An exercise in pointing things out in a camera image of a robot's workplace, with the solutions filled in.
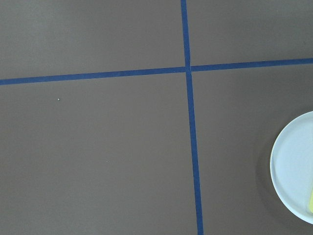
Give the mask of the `yellow plastic spoon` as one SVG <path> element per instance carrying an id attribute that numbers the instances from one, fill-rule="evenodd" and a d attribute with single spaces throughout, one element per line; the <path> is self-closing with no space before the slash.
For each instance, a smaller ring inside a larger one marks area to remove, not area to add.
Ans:
<path id="1" fill-rule="evenodd" d="M 309 207 L 310 212 L 313 213 L 313 190 L 311 191 L 308 207 Z"/>

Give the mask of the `white round plate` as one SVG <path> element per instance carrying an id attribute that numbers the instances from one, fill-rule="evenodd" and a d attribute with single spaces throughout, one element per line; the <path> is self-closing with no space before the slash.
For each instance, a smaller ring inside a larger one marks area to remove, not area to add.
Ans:
<path id="1" fill-rule="evenodd" d="M 313 189 L 313 113 L 302 114 L 277 136 L 270 155 L 270 176 L 284 206 L 312 224 L 309 199 Z"/>

